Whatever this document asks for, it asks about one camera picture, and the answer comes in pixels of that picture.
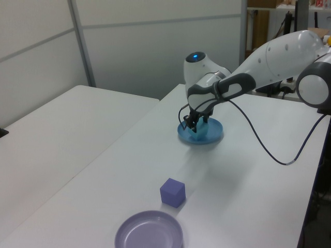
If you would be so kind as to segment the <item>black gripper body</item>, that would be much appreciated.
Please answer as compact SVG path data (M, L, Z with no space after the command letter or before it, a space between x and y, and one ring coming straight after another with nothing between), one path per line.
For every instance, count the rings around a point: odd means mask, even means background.
M190 107L190 118L192 120L198 120L200 117L206 117L207 119L209 118L209 116L211 116L213 114L214 108L213 107L209 107L207 108L207 110L203 110L201 111L197 111L194 110L193 108Z

